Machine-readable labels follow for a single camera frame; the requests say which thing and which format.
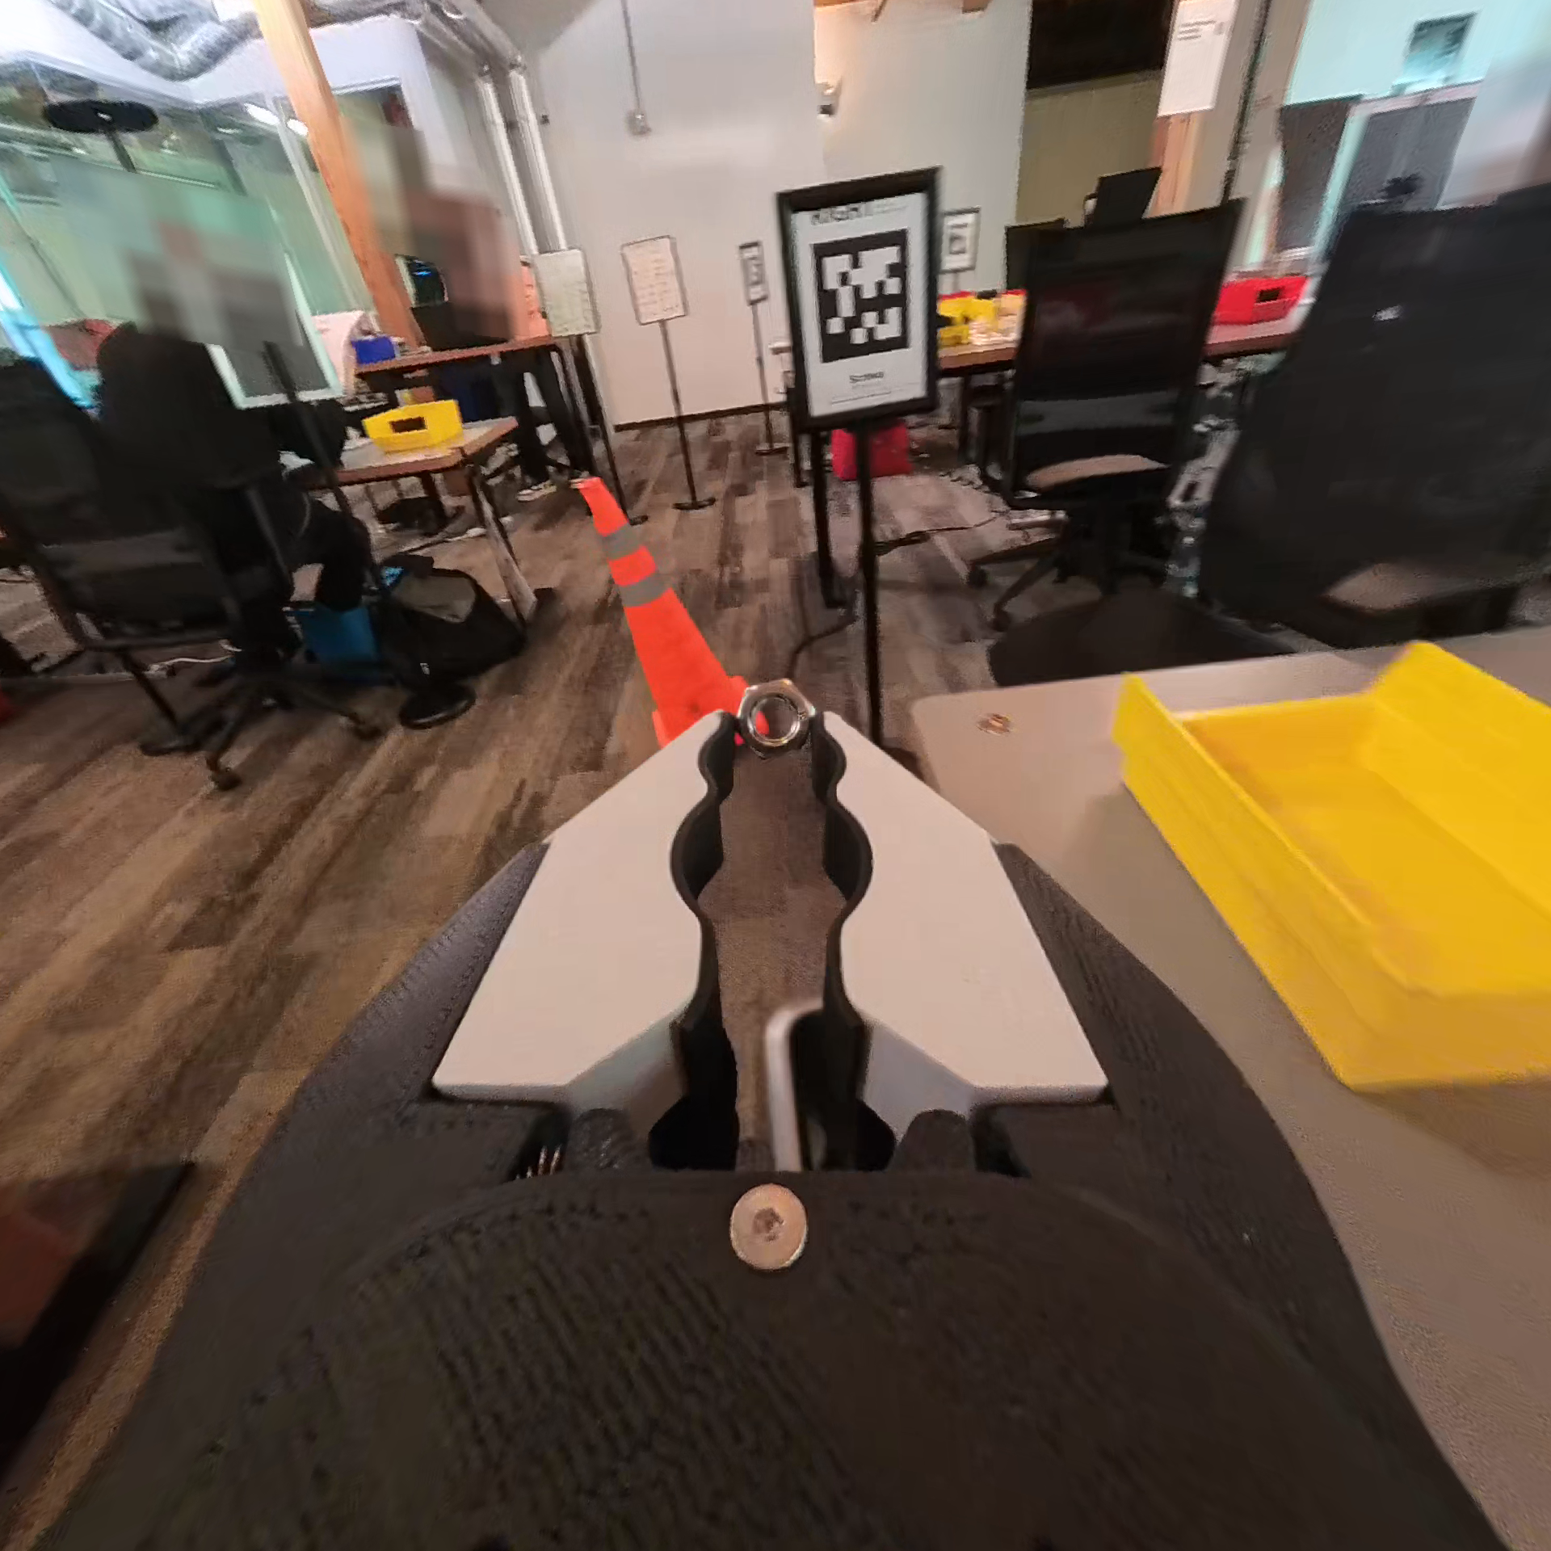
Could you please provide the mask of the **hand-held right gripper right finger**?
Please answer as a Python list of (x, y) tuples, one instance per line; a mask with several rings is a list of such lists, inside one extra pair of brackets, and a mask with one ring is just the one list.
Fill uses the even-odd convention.
[(841, 718), (816, 784), (843, 844), (834, 987), (861, 1026), (861, 1104), (892, 1135), (927, 1113), (1084, 1106), (1107, 1076), (992, 838)]

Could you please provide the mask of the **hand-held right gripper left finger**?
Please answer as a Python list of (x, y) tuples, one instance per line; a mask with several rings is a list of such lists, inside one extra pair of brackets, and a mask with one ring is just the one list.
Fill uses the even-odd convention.
[(682, 1098), (673, 1028), (702, 983), (704, 923), (671, 871), (711, 801), (713, 712), (556, 828), (430, 1076), (436, 1096), (618, 1111), (649, 1131)]

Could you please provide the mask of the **shiny hex nut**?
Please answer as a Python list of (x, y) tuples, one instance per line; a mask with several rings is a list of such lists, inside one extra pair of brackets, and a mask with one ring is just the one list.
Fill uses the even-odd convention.
[(739, 737), (758, 759), (777, 759), (806, 747), (818, 716), (791, 679), (770, 679), (746, 687), (735, 720)]

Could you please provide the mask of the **yellow plastic bin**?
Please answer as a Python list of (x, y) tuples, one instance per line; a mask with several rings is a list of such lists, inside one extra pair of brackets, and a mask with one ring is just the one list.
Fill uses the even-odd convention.
[(1549, 710), (1435, 644), (1359, 693), (1173, 712), (1120, 778), (1349, 1090), (1549, 1067)]
[(455, 400), (424, 400), (364, 417), (360, 435), (382, 456), (438, 452), (461, 442), (463, 419)]

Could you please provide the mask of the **orange traffic cone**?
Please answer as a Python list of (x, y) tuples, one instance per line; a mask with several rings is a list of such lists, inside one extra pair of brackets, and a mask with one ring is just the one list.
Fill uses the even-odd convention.
[(725, 671), (669, 576), (657, 567), (638, 526), (628, 522), (601, 477), (587, 475), (574, 489), (589, 508), (593, 532), (624, 607), (624, 621), (653, 702), (657, 745), (667, 747), (676, 741), (711, 712), (735, 716), (742, 706), (746, 681)]

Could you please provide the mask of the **black backpack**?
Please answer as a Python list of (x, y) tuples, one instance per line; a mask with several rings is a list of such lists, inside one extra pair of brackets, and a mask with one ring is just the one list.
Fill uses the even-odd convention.
[(517, 658), (527, 629), (467, 572), (411, 553), (382, 567), (368, 615), (382, 664), (401, 689), (440, 689)]

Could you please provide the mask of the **blue box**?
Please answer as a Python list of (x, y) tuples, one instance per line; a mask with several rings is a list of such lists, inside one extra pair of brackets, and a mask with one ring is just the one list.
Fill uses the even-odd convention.
[(378, 632), (366, 605), (333, 611), (316, 601), (296, 603), (291, 621), (300, 634), (306, 658), (329, 669), (380, 669), (384, 660)]

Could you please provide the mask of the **red plastic bin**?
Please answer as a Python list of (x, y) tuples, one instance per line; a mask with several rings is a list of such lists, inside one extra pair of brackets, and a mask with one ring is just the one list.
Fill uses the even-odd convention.
[[(865, 433), (868, 470), (874, 479), (913, 474), (911, 437), (905, 421), (888, 421)], [(830, 431), (828, 456), (834, 477), (843, 483), (859, 479), (859, 442), (855, 433)]]
[(1308, 287), (1307, 276), (1237, 276), (1221, 285), (1214, 328), (1250, 328), (1291, 318)]

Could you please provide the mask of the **grey top desk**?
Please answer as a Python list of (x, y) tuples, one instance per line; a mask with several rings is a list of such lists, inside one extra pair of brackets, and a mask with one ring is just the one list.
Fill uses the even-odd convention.
[(380, 450), (374, 442), (362, 441), (347, 448), (343, 452), (343, 464), (337, 470), (326, 470), (320, 479), (329, 491), (409, 481), (419, 485), (426, 499), (432, 499), (438, 497), (438, 475), (461, 475), (469, 489), (479, 532), (485, 536), (485, 543), (494, 557), (508, 611), (514, 619), (523, 621), (523, 625), (531, 625), (539, 611), (539, 598), (517, 567), (510, 536), (500, 514), (494, 510), (485, 481), (488, 460), (512, 433), (514, 421), (502, 417), (469, 423), (454, 442), (444, 446), (405, 454), (390, 454)]

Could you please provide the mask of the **long wooden desk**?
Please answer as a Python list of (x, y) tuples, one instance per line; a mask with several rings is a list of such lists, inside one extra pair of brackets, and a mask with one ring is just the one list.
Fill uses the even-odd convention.
[[(1281, 353), (1295, 340), (1303, 315), (1289, 315), (1281, 320), (1254, 324), (1215, 324), (1212, 326), (1204, 361), (1225, 361), (1252, 355)], [(1008, 369), (1018, 355), (1014, 340), (994, 340), (989, 344), (961, 344), (942, 347), (938, 353), (938, 373), (948, 379), (977, 377), (998, 369)]]

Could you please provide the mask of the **dark wooden desk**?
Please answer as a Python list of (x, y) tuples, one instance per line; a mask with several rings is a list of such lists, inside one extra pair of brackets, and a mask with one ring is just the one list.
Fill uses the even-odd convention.
[(599, 474), (585, 406), (574, 390), (554, 340), (514, 340), (457, 351), (419, 351), (372, 359), (357, 379), (378, 394), (397, 394), (422, 379), (459, 404), (473, 394), (479, 408), (514, 421), (508, 442), (531, 487)]

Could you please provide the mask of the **row of yellow bins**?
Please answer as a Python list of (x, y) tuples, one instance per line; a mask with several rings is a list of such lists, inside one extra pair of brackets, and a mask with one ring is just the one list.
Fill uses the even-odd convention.
[(1025, 311), (1025, 291), (958, 291), (938, 299), (942, 351), (1016, 346)]

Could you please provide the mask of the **black mesh office chair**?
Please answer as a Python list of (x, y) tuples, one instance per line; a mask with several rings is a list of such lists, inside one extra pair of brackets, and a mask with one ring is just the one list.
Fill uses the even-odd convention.
[(979, 475), (1008, 510), (1056, 518), (969, 565), (971, 588), (1024, 565), (991, 605), (996, 631), (1047, 578), (1082, 576), (1113, 594), (1124, 576), (1163, 576), (1161, 522), (1243, 210), (1229, 200), (1039, 237), (1012, 375), (979, 435)]
[(1547, 185), (1351, 214), (1214, 487), (1198, 598), (1336, 650), (1502, 631), (1547, 522)]

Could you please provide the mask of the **small whiteboard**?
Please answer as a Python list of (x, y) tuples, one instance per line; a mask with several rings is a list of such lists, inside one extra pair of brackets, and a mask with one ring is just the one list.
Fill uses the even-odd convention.
[(537, 252), (529, 270), (552, 340), (589, 340), (599, 334), (599, 309), (587, 258), (580, 249)]

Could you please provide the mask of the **black framed tag sign stand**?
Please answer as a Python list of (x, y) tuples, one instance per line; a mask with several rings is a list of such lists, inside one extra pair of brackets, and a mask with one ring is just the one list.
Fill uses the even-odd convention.
[(886, 747), (872, 433), (936, 408), (940, 169), (783, 190), (777, 220), (799, 415), (853, 439), (866, 726)]

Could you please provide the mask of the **whiteboard sign stand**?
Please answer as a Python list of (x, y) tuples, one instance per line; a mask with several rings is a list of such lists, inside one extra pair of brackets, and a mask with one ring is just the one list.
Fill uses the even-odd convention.
[(663, 367), (669, 384), (671, 423), (676, 437), (680, 470), (684, 475), (684, 499), (675, 503), (678, 512), (707, 510), (713, 501), (702, 495), (694, 475), (688, 446), (688, 425), (684, 417), (676, 361), (669, 326), (688, 318), (688, 295), (673, 237), (647, 237), (624, 243), (620, 249), (630, 309), (642, 328), (657, 332), (663, 349)]

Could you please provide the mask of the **small sign stand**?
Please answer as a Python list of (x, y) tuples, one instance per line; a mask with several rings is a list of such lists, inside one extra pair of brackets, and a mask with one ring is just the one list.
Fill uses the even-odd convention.
[(756, 452), (764, 458), (785, 454), (785, 444), (777, 441), (771, 410), (771, 388), (766, 353), (764, 307), (770, 299), (770, 284), (766, 270), (766, 249), (760, 241), (748, 241), (739, 247), (740, 285), (748, 311), (750, 332), (754, 342), (756, 379), (760, 392), (760, 419), (762, 439)]

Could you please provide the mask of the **hanging paper sign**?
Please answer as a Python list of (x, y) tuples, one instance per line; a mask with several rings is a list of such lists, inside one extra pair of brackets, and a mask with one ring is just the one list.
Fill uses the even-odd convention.
[(1157, 117), (1173, 121), (1215, 107), (1237, 2), (1188, 0), (1173, 8)]

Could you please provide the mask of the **wooden support post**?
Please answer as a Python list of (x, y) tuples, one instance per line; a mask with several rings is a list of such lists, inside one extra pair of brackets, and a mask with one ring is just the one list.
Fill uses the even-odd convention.
[(409, 346), (422, 346), (413, 307), (378, 231), (351, 128), (339, 113), (300, 2), (256, 2), (258, 28), (287, 97), (308, 130), (308, 146), (378, 322)]

